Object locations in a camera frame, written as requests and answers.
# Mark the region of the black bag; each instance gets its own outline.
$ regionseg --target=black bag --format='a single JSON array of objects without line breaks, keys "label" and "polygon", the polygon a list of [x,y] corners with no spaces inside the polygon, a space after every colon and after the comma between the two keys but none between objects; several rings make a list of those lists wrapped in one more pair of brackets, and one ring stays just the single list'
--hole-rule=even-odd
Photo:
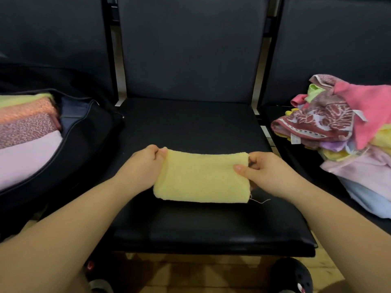
[{"label": "black bag", "polygon": [[58,103],[63,96],[89,102],[84,118],[77,120],[63,136],[52,156],[30,178],[0,191],[0,216],[45,199],[62,200],[72,189],[97,175],[98,156],[121,123],[122,115],[110,102],[110,93],[94,78],[82,72],[51,66],[32,66],[0,58],[0,94],[49,92]]}]

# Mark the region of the forearm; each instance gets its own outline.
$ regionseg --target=forearm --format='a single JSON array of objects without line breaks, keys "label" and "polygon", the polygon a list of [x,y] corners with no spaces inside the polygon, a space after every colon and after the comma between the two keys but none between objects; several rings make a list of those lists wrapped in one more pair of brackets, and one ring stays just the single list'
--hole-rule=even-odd
[{"label": "forearm", "polygon": [[307,184],[288,198],[356,292],[391,288],[391,236],[352,208]]},{"label": "forearm", "polygon": [[106,181],[0,245],[5,292],[59,292],[81,266],[132,196]]}]

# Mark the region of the hand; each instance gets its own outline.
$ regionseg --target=hand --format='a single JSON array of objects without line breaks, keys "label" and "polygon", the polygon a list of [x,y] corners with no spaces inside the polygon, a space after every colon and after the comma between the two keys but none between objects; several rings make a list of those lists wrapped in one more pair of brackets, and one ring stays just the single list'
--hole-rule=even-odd
[{"label": "hand", "polygon": [[167,148],[159,149],[156,145],[133,153],[113,177],[116,189],[132,198],[151,188],[160,174],[166,155]]},{"label": "hand", "polygon": [[250,180],[252,188],[257,185],[266,192],[285,199],[309,184],[272,152],[252,152],[249,154],[249,167],[237,164],[234,169]]}]

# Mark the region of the chair seat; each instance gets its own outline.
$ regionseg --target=chair seat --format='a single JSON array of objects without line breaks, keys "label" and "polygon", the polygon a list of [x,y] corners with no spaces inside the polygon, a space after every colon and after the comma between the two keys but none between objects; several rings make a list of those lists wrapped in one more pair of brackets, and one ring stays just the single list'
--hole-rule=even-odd
[{"label": "chair seat", "polygon": [[[149,144],[203,154],[271,151],[252,108],[240,103],[127,98],[124,127],[100,181]],[[114,250],[187,254],[314,256],[303,216],[289,202],[258,189],[265,204],[163,201],[152,190],[138,195],[111,225]]]},{"label": "chair seat", "polygon": [[[285,115],[286,110],[291,107],[265,106],[262,107],[262,116],[270,124],[273,120]],[[391,220],[379,218],[361,207],[357,202],[350,198],[348,192],[340,183],[338,178],[320,168],[323,163],[322,157],[317,151],[305,149],[303,145],[292,145],[285,138],[271,133],[274,143],[278,148],[281,157],[293,167],[296,172],[301,174],[308,181],[332,194],[345,204],[362,214],[365,218],[372,221],[381,229],[391,234]]]}]

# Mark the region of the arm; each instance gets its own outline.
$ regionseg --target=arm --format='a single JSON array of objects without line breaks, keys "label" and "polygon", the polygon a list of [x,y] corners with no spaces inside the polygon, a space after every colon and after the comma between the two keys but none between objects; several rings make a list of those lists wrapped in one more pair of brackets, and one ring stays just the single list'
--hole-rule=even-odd
[{"label": "arm", "polygon": [[112,179],[0,244],[4,292],[60,292],[76,276],[115,216],[159,176],[167,149],[135,153]]},{"label": "arm", "polygon": [[265,191],[290,201],[301,211],[355,292],[390,290],[389,234],[305,180],[275,154],[253,152],[249,158],[250,167],[236,165],[235,171]]}]

